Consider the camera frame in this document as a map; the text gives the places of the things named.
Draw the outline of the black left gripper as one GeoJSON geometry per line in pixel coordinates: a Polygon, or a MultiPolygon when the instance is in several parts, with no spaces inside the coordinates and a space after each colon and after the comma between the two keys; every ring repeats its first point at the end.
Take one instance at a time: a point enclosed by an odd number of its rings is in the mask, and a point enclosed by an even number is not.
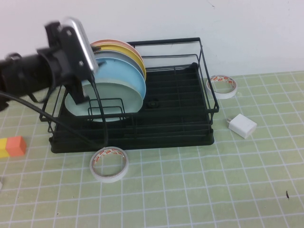
{"type": "Polygon", "coordinates": [[[76,105],[88,102],[82,87],[83,50],[76,28],[53,21],[45,25],[48,47],[37,53],[46,61],[52,75],[52,85],[67,85],[76,105]]]}

